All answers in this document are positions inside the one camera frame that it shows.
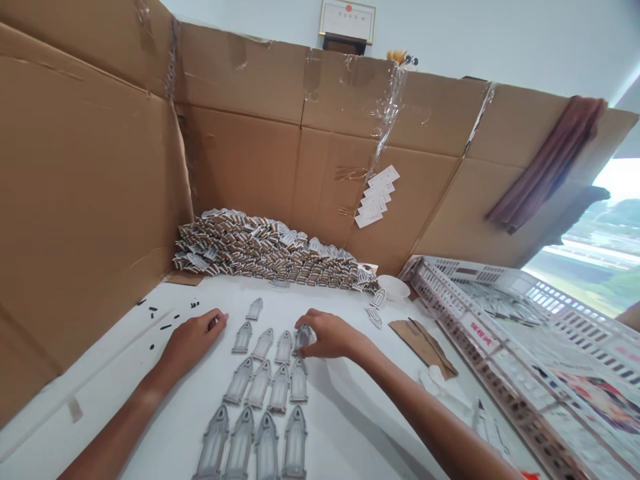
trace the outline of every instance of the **plastic crate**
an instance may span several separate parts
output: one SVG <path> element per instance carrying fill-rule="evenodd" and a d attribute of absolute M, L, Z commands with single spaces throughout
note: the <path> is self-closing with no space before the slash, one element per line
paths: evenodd
<path fill-rule="evenodd" d="M 611 388 L 638 405 L 640 335 L 520 270 L 416 256 L 401 278 L 410 279 L 552 478 L 640 479 L 640 429 L 621 431 L 577 394 L 580 382 L 598 380 L 595 391 L 612 396 Z M 527 298 L 547 324 L 517 335 L 457 286 L 470 282 Z"/>

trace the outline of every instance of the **person's left hand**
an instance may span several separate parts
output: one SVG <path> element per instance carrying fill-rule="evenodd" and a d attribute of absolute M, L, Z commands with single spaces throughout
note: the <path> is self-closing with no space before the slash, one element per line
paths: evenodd
<path fill-rule="evenodd" d="M 161 387 L 168 389 L 186 375 L 210 350 L 227 326 L 228 313 L 213 309 L 190 318 L 171 334 L 160 360 L 153 368 Z"/>

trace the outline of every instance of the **picture frame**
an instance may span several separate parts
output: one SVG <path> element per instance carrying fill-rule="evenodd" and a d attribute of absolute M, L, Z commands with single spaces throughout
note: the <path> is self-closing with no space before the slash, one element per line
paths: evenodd
<path fill-rule="evenodd" d="M 373 44 L 375 7 L 345 0 L 323 0 L 318 34 L 336 34 Z"/>

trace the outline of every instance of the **cardboard piece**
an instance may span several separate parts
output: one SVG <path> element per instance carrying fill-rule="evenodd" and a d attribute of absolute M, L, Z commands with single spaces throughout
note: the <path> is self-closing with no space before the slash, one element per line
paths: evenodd
<path fill-rule="evenodd" d="M 187 271 L 174 271 L 170 273 L 167 278 L 165 278 L 165 282 L 197 287 L 198 285 L 200 285 L 200 282 L 204 280 L 204 278 L 204 275 L 196 275 L 195 273 L 190 273 Z"/>
<path fill-rule="evenodd" d="M 244 115 L 189 108 L 187 128 L 197 142 L 192 188 L 202 212 L 212 208 L 289 224 L 300 130 Z"/>
<path fill-rule="evenodd" d="M 0 21 L 165 97 L 173 16 L 160 0 L 20 0 Z"/>
<path fill-rule="evenodd" d="M 508 236 L 484 215 L 566 99 L 176 29 L 159 0 L 9 2 L 0 22 L 0 381 L 21 385 L 3 388 L 16 392 L 0 422 L 169 272 L 194 210 L 283 221 L 379 273 L 412 253 L 514 266 L 638 117 L 608 110 L 566 184 Z M 390 165 L 387 210 L 360 230 L 367 176 Z"/>
<path fill-rule="evenodd" d="M 309 48 L 183 23 L 176 101 L 300 125 Z"/>
<path fill-rule="evenodd" d="M 0 305 L 63 371 L 170 268 L 179 130 L 144 90 L 5 25 L 0 44 Z"/>
<path fill-rule="evenodd" d="M 451 364 L 442 347 L 422 324 L 414 320 L 396 320 L 389 326 L 427 365 L 438 365 L 445 380 L 458 376 L 458 370 Z"/>
<path fill-rule="evenodd" d="M 0 310 L 0 427 L 60 370 L 32 338 Z"/>

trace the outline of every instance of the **hand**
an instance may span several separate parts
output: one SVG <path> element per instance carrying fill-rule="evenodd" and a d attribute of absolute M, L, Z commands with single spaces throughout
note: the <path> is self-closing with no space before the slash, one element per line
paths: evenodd
<path fill-rule="evenodd" d="M 170 390 L 194 368 L 225 329 L 228 318 L 228 313 L 213 309 L 176 328 L 152 371 L 159 386 Z"/>
<path fill-rule="evenodd" d="M 302 357 L 352 358 L 369 341 L 342 318 L 316 309 L 309 309 L 306 315 L 300 317 L 295 328 L 304 324 L 312 328 L 317 341 L 298 350 Z"/>

